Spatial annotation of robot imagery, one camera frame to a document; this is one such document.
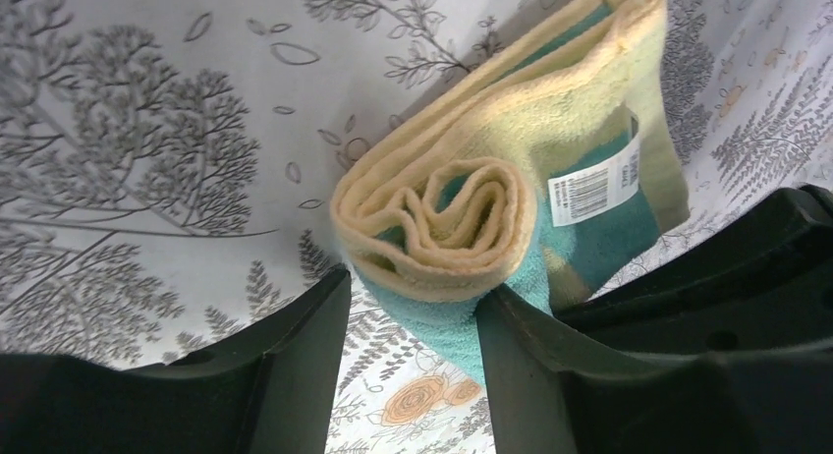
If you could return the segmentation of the yellow and teal towel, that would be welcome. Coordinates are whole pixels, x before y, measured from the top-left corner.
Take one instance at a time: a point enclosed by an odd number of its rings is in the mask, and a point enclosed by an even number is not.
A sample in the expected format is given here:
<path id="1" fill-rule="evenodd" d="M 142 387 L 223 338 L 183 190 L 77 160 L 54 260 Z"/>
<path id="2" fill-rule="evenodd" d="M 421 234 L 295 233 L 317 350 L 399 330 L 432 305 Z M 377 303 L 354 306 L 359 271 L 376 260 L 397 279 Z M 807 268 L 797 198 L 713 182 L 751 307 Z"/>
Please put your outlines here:
<path id="1" fill-rule="evenodd" d="M 394 130 L 330 216 L 365 289 L 485 380 L 474 311 L 507 285 L 585 302 L 690 215 L 660 66 L 667 0 L 574 0 Z"/>

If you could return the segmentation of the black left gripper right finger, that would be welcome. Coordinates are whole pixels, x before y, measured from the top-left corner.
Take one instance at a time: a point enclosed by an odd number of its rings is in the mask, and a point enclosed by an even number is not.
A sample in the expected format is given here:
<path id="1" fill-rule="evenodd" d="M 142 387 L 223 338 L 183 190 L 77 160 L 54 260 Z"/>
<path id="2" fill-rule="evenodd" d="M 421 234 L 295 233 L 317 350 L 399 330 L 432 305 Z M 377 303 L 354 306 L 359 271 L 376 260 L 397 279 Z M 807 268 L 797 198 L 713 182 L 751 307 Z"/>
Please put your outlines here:
<path id="1" fill-rule="evenodd" d="M 828 453 L 832 357 L 612 349 L 506 286 L 476 310 L 501 453 Z"/>

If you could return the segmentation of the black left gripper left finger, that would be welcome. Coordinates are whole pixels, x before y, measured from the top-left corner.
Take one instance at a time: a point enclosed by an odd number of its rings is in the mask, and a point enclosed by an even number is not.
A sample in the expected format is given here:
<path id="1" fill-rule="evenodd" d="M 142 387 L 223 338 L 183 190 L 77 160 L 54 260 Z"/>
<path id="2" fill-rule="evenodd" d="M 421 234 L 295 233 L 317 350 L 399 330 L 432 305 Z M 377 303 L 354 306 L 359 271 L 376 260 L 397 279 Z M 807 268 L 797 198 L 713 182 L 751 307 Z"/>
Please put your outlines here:
<path id="1" fill-rule="evenodd" d="M 351 276 L 168 365 L 114 370 L 72 356 L 1 359 L 5 453 L 321 453 Z"/>

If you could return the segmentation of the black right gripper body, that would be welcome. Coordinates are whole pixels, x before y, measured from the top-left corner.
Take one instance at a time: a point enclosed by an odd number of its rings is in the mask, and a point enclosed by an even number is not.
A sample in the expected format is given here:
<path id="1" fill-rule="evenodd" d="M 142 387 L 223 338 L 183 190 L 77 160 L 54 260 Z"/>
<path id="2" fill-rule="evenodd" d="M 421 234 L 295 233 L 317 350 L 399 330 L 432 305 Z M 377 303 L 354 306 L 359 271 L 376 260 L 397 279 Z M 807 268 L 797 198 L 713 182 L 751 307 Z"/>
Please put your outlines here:
<path id="1" fill-rule="evenodd" d="M 637 359 L 832 350 L 832 194 L 771 193 L 729 226 L 558 319 Z"/>

